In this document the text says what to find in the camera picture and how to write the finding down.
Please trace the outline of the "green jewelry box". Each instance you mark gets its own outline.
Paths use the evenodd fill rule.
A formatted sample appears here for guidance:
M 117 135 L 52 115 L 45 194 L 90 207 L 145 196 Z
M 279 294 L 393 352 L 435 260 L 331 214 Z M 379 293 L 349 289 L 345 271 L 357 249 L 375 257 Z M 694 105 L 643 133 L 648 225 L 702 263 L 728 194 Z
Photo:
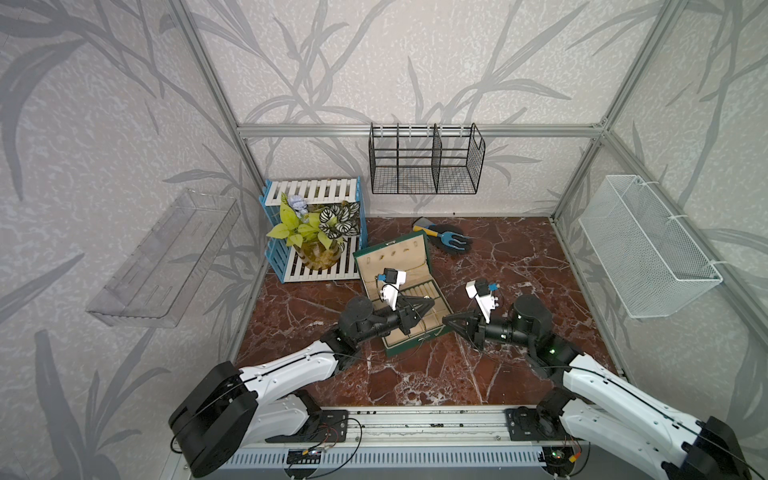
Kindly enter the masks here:
M 383 338 L 389 358 L 449 332 L 442 319 L 453 309 L 433 277 L 428 247 L 427 235 L 419 231 L 354 253 L 364 290 L 376 310 L 391 313 L 393 305 L 402 308 L 434 301 L 408 333 L 396 327 Z

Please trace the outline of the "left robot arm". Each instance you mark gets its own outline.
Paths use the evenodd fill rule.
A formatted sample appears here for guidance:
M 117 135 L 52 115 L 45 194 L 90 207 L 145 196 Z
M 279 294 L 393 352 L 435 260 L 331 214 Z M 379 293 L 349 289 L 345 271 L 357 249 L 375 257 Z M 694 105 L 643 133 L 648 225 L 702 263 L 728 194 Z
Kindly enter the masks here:
M 364 343 L 394 330 L 409 332 L 434 305 L 429 297 L 401 296 L 376 309 L 371 300 L 355 297 L 334 326 L 299 351 L 256 366 L 214 366 L 169 417 L 172 447 L 199 479 L 243 443 L 312 435 L 322 414 L 304 387 L 354 365 Z

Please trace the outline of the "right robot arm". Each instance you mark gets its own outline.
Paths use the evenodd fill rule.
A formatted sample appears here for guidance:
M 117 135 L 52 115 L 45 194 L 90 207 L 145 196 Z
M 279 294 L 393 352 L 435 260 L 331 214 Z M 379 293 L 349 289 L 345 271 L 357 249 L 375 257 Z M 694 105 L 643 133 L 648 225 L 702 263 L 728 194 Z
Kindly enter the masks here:
M 544 436 L 583 439 L 654 479 L 760 475 L 728 424 L 679 411 L 603 367 L 553 331 L 553 315 L 537 297 L 518 297 L 507 317 L 492 316 L 492 293 L 473 297 L 475 310 L 448 315 L 444 324 L 477 351 L 489 342 L 525 348 L 535 373 L 556 386 L 537 406 L 534 426 Z

